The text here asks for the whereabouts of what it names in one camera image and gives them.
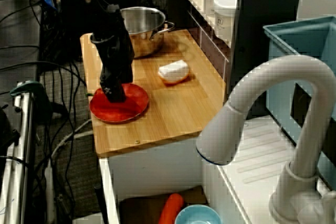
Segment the faucet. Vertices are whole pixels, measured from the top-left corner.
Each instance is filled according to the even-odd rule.
[[[336,103],[336,77],[319,59],[290,55],[267,61],[246,74],[227,102],[196,140],[201,157],[227,165],[236,155],[244,121],[254,101],[275,84],[304,80],[313,96],[298,144],[270,197],[269,210],[280,224],[335,224],[336,192],[321,196],[317,189],[317,164]]]

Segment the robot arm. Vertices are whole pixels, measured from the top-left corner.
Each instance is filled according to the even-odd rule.
[[[69,29],[92,33],[103,63],[100,84],[110,102],[123,102],[122,83],[133,81],[134,51],[118,5],[104,0],[61,0],[62,19]]]

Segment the carrot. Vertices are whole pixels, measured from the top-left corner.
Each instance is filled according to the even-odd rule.
[[[161,212],[159,224],[174,224],[183,204],[184,200],[181,195],[172,194],[169,196]]]

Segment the jar lid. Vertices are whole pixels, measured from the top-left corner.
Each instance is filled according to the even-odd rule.
[[[238,0],[214,0],[215,12],[224,15],[234,17],[237,9]]]

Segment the faucet spout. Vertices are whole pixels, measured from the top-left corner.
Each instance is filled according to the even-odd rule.
[[[325,63],[310,56],[279,57],[263,63],[246,74],[233,89],[223,108],[198,137],[196,147],[199,154],[214,164],[229,164],[237,152],[244,121],[254,101],[273,85],[289,80],[308,81],[313,87],[313,96],[294,157],[285,167],[287,172],[281,174],[274,194],[281,195],[286,191],[285,188],[281,188],[288,187],[286,182],[283,181],[280,186],[285,176],[294,178],[298,191],[302,187],[304,190],[315,190],[317,163],[336,103],[336,77]],[[297,193],[293,190],[289,191],[290,194]],[[290,200],[291,197],[287,194],[286,200],[283,197],[277,197],[274,201],[282,203],[281,207],[275,206],[277,208],[275,211],[280,215],[291,212],[289,218],[284,219],[294,220],[297,217],[294,208],[286,209],[284,212],[278,211],[285,204],[290,205]]]

